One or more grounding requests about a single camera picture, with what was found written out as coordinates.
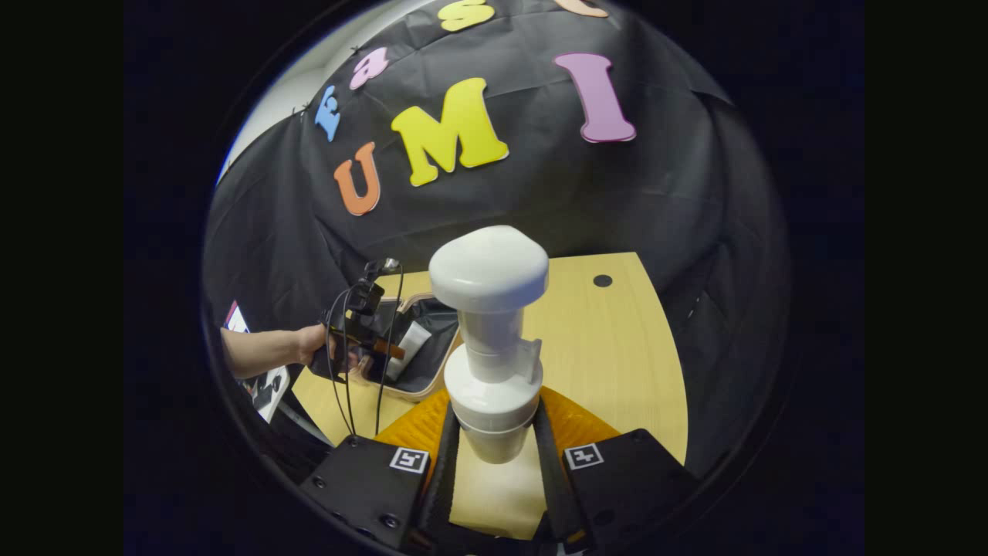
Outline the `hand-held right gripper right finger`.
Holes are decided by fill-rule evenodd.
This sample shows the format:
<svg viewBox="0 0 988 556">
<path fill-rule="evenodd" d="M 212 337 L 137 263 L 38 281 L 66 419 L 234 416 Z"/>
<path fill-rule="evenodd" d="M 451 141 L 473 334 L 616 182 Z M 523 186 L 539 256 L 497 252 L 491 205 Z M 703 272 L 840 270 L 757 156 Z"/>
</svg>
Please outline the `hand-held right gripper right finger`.
<svg viewBox="0 0 988 556">
<path fill-rule="evenodd" d="M 566 549 L 634 554 L 701 485 L 646 429 L 620 433 L 552 388 L 533 429 L 548 524 Z"/>
</svg>

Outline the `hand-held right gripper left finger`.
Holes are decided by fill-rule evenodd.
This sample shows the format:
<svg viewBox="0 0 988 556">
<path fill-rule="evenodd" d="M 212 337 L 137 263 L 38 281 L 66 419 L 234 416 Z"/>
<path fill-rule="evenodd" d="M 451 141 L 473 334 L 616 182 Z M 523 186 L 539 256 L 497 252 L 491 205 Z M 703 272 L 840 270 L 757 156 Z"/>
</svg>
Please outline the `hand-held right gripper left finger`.
<svg viewBox="0 0 988 556">
<path fill-rule="evenodd" d="M 374 439 L 350 434 L 299 484 L 329 524 L 380 553 L 440 553 L 460 427 L 443 388 Z"/>
</svg>

